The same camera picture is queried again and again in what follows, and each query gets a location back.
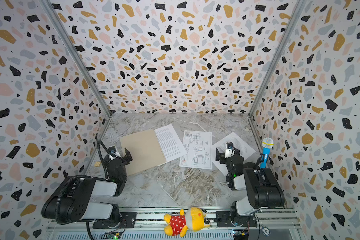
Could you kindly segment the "beige manila folder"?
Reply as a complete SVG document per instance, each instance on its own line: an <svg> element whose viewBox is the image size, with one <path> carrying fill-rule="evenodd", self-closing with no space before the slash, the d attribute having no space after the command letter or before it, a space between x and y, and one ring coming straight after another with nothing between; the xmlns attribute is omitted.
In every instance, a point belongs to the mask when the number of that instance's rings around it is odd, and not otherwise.
<svg viewBox="0 0 360 240"><path fill-rule="evenodd" d="M132 161L126 165L127 176L138 174L166 163L159 140L154 130L146 130L120 138L123 153L127 149Z"/></svg>

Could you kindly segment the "technical drawing paper sheet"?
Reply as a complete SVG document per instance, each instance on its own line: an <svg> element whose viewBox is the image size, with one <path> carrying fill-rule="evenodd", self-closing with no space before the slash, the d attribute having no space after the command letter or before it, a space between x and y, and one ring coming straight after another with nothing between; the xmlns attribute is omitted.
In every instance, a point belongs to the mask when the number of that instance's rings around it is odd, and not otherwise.
<svg viewBox="0 0 360 240"><path fill-rule="evenodd" d="M183 146L187 154L180 158L180 167L212 170L211 132L185 131Z"/></svg>

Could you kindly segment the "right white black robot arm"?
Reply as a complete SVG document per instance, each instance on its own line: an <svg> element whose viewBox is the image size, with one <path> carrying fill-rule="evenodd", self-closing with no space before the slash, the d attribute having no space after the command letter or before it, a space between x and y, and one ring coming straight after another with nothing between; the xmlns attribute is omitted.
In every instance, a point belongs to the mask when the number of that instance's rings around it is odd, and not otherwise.
<svg viewBox="0 0 360 240"><path fill-rule="evenodd" d="M255 213L282 207L284 193L271 169L266 167L267 155L261 154L256 163L244 162L240 150L231 143L224 153L216 149L216 162L227 168L226 182L232 191L245 191L247 195L234 201L228 212L218 213L218 225L231 223L235 227L251 225Z"/></svg>

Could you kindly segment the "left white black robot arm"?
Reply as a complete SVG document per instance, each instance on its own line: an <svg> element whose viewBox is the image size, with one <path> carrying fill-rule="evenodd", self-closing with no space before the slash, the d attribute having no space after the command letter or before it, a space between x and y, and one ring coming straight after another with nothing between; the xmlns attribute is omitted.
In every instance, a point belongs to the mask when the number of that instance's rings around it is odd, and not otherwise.
<svg viewBox="0 0 360 240"><path fill-rule="evenodd" d="M96 203L93 197L118 197L127 181L126 165L132 160L129 150L121 157L115 148L103 159L107 178L86 175L67 176L42 207L41 215L59 225L76 222L89 223L94 227L117 228L126 222L117 204Z"/></svg>

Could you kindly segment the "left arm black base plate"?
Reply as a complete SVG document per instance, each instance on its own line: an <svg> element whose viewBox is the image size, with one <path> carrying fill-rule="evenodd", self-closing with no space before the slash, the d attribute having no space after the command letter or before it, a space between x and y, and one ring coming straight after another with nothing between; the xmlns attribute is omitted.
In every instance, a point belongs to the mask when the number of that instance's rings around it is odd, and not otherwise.
<svg viewBox="0 0 360 240"><path fill-rule="evenodd" d="M133 229L136 222L136 212L121 212L113 219L98 220L93 223L93 229L123 230Z"/></svg>

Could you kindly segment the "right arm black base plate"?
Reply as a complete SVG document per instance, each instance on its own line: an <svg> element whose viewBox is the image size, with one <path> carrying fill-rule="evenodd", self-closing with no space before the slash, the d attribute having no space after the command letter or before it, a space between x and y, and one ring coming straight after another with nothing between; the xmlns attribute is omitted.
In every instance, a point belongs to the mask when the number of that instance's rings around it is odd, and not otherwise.
<svg viewBox="0 0 360 240"><path fill-rule="evenodd" d="M257 218L254 216L240 216L229 211L217 211L216 223L219 228L222 227L257 227Z"/></svg>

